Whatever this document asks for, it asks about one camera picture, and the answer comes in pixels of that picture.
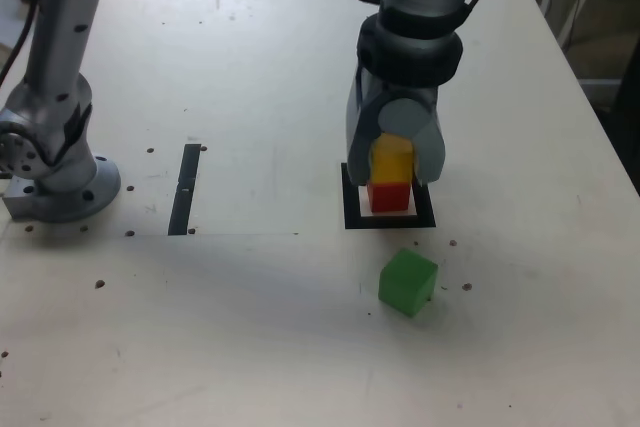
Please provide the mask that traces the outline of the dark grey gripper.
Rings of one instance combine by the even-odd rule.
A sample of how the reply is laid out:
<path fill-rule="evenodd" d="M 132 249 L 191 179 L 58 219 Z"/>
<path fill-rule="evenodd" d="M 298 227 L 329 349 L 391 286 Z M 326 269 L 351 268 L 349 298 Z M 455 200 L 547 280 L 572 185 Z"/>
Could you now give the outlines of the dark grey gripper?
<path fill-rule="evenodd" d="M 438 89 L 383 81 L 357 68 L 346 106 L 347 170 L 352 184 L 371 177 L 370 149 L 381 132 L 409 140 L 419 183 L 437 181 L 445 162 L 445 142 L 437 112 Z"/>

